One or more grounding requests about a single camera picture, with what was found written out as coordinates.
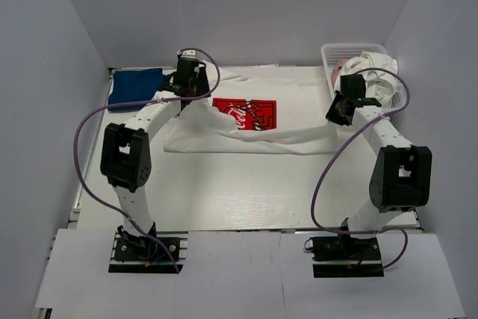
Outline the pink printed t shirt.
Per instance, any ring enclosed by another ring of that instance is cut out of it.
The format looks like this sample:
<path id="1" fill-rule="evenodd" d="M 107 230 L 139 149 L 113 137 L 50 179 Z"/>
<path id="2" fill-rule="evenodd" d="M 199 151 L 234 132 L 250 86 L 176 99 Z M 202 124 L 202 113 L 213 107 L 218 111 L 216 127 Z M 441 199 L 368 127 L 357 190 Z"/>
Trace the pink printed t shirt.
<path id="1" fill-rule="evenodd" d="M 341 75 L 346 75 L 349 72 L 349 68 L 347 66 L 348 60 L 346 58 L 340 59 L 335 67 L 332 70 L 331 73 L 331 84 L 332 84 L 332 90 L 336 91 L 337 90 L 337 81 L 339 80 Z"/>

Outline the white Coca-Cola t shirt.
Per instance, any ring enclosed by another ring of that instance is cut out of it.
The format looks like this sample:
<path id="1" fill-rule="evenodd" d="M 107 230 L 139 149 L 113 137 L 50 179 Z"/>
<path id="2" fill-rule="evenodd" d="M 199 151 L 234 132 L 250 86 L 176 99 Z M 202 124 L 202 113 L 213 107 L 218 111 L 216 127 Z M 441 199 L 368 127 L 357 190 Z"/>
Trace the white Coca-Cola t shirt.
<path id="1" fill-rule="evenodd" d="M 164 151 L 317 155 L 339 139 L 326 120 L 332 102 L 323 71 L 311 76 L 241 75 L 209 66 L 217 89 L 191 102 L 164 130 Z"/>

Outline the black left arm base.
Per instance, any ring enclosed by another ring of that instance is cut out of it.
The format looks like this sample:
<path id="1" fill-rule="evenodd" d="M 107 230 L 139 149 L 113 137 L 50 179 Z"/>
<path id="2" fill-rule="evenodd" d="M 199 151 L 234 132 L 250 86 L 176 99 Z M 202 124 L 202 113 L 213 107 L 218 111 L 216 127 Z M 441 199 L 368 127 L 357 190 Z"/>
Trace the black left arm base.
<path id="1" fill-rule="evenodd" d="M 157 232 L 166 246 L 148 238 L 127 234 L 122 226 L 115 232 L 109 273 L 178 274 L 187 256 L 187 232 Z"/>

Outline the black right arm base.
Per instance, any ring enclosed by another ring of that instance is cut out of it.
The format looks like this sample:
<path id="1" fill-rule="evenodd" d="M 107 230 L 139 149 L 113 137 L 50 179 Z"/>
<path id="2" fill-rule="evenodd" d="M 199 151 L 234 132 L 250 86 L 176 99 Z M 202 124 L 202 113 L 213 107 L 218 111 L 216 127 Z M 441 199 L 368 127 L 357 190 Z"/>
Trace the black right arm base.
<path id="1" fill-rule="evenodd" d="M 314 278 L 383 277 L 382 256 L 376 238 L 349 235 L 310 237 L 304 250 L 312 254 Z"/>

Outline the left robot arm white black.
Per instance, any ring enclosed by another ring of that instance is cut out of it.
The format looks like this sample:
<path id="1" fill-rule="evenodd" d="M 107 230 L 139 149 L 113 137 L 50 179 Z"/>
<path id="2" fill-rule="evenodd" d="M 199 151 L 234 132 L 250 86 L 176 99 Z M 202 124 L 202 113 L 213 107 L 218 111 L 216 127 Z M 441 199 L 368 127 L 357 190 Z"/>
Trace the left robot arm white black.
<path id="1" fill-rule="evenodd" d="M 127 214 L 119 231 L 122 235 L 156 236 L 145 189 L 152 173 L 150 142 L 190 103 L 188 97 L 201 96 L 209 90 L 205 63 L 194 50 L 186 50 L 178 54 L 173 79 L 163 83 L 155 95 L 160 99 L 171 93 L 173 101 L 145 105 L 126 122 L 110 123 L 105 128 L 100 171 L 113 187 L 120 209 Z"/>

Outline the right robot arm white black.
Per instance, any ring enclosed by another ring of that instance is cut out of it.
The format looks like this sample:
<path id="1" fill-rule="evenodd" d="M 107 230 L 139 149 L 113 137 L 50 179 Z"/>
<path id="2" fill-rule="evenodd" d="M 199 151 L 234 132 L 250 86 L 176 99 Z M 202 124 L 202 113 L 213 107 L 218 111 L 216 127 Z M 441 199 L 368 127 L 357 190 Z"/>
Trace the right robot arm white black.
<path id="1" fill-rule="evenodd" d="M 366 95 L 362 75 L 345 75 L 326 118 L 350 126 L 376 155 L 361 208 L 343 223 L 356 238 L 371 238 L 395 217 L 428 203 L 432 153 L 404 138 L 389 120 L 378 99 Z"/>

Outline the crumpled white t shirt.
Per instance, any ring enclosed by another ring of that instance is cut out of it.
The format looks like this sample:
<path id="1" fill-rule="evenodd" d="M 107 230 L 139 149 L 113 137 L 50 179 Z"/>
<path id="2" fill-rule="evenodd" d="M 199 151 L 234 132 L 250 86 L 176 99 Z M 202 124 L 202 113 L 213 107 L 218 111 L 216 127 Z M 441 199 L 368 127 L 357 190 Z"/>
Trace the crumpled white t shirt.
<path id="1" fill-rule="evenodd" d="M 378 52 L 360 52 L 359 55 L 347 60 L 349 68 L 347 75 L 352 75 L 359 70 L 372 67 L 386 69 L 395 74 L 398 73 L 397 61 L 388 55 Z M 394 76 L 376 70 L 362 72 L 361 75 L 365 79 L 367 98 L 377 99 L 382 104 L 382 107 L 387 109 L 395 109 L 402 106 L 402 101 L 404 100 L 402 96 L 403 88 Z M 340 79 L 336 84 L 337 90 L 340 90 Z"/>

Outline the folded blue t shirt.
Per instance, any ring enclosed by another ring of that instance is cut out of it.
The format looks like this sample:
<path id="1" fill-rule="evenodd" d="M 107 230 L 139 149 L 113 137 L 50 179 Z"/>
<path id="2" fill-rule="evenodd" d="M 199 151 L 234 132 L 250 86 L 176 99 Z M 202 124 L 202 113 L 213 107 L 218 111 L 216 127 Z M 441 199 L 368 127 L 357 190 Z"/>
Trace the folded blue t shirt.
<path id="1" fill-rule="evenodd" d="M 113 90 L 108 97 L 108 105 L 149 101 L 171 77 L 162 68 L 116 71 L 113 74 Z"/>

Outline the white perforated plastic basket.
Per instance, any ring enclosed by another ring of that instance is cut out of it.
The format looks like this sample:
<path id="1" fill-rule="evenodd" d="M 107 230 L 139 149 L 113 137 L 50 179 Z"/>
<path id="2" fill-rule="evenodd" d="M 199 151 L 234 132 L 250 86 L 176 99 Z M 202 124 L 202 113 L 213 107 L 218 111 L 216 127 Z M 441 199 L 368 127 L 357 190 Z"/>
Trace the white perforated plastic basket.
<path id="1" fill-rule="evenodd" d="M 321 47 L 326 81 L 331 96 L 340 89 L 340 75 L 351 75 L 361 69 L 366 84 L 366 97 L 375 98 L 385 110 L 401 108 L 406 102 L 406 91 L 399 80 L 397 61 L 385 48 L 375 43 L 330 43 Z"/>

